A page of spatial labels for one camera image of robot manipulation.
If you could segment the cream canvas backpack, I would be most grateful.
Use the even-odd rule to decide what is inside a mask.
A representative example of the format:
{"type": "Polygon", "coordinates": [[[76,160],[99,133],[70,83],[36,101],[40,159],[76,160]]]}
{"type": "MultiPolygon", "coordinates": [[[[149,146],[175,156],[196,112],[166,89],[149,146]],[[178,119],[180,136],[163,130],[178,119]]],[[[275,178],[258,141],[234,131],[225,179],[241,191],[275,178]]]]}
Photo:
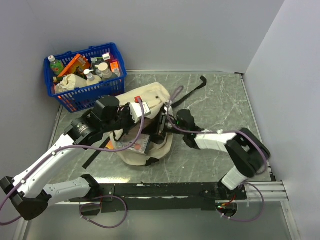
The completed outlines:
{"type": "MultiPolygon", "coordinates": [[[[179,101],[171,104],[171,109],[169,110],[170,114],[173,114],[174,108],[180,106],[184,101],[186,101],[191,95],[199,90],[204,88],[207,85],[207,79],[204,76],[200,77],[202,84],[196,87],[194,90],[189,92],[179,101]]],[[[144,120],[144,127],[141,134],[150,135],[150,145],[149,145],[149,152],[147,155],[135,153],[128,149],[124,151],[116,152],[120,156],[120,158],[130,166],[150,166],[153,163],[157,163],[163,158],[166,154],[168,154],[171,150],[172,142],[173,142],[173,133],[167,134],[164,140],[152,140],[151,139],[151,124],[156,119],[157,115],[161,113],[162,110],[165,109],[165,103],[169,102],[170,96],[169,92],[162,86],[160,83],[155,82],[149,85],[145,85],[124,94],[116,96],[119,100],[120,104],[124,106],[133,100],[134,97],[139,96],[142,97],[142,100],[145,101],[150,110],[151,114],[145,117],[144,120]]],[[[120,141],[125,136],[136,136],[136,132],[138,132],[139,126],[133,127],[129,132],[124,132],[123,130],[113,131],[110,133],[107,140],[105,140],[100,148],[106,147],[109,141],[112,141],[114,149],[121,149],[117,147],[117,142],[120,141]]]]}

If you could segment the floral cover book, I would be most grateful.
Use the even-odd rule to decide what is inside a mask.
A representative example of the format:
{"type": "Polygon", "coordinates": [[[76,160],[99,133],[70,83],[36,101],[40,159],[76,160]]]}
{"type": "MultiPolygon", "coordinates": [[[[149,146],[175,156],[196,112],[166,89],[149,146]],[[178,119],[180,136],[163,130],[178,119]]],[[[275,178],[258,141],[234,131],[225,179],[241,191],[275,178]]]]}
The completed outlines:
{"type": "MultiPolygon", "coordinates": [[[[124,136],[117,142],[117,147],[124,148],[132,143],[135,136],[124,136]]],[[[147,155],[150,150],[151,136],[147,134],[141,134],[139,139],[128,148],[129,151],[135,152],[141,155],[147,155]]]]}

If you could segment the blue Jane Eyre book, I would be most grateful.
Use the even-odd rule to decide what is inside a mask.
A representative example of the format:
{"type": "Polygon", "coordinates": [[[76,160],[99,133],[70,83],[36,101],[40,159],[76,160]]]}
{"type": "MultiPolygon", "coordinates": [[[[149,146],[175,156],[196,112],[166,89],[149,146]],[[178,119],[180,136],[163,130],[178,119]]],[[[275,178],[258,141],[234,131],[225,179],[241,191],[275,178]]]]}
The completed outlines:
{"type": "Polygon", "coordinates": [[[109,149],[109,150],[113,150],[114,149],[114,146],[113,146],[113,143],[112,141],[110,140],[107,144],[106,144],[106,149],[109,149]]]}

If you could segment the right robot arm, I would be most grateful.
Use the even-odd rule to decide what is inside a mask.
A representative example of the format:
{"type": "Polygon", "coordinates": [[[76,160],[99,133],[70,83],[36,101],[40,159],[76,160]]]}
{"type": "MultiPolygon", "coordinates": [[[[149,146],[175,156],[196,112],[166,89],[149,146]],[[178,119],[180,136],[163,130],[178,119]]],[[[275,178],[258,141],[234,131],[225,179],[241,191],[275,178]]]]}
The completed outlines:
{"type": "Polygon", "coordinates": [[[213,132],[198,127],[190,110],[179,110],[176,117],[162,110],[157,133],[161,136],[183,135],[184,143],[191,149],[228,153],[233,167],[219,181],[218,193],[223,199],[230,199],[236,193],[236,188],[268,169],[270,151],[247,128],[213,132]]]}

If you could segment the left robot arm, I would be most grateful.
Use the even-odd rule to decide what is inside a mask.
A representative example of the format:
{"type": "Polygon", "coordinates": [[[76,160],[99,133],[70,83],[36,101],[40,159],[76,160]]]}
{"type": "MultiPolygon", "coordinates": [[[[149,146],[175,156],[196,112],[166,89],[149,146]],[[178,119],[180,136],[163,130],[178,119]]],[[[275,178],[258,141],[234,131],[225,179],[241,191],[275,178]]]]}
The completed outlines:
{"type": "Polygon", "coordinates": [[[133,127],[129,104],[121,106],[114,96],[97,100],[93,109],[74,119],[57,142],[32,166],[15,177],[6,176],[0,187],[20,217],[26,221],[41,215],[49,206],[71,199],[95,200],[100,185],[90,175],[49,185],[49,181],[69,161],[93,148],[108,132],[133,127]]]}

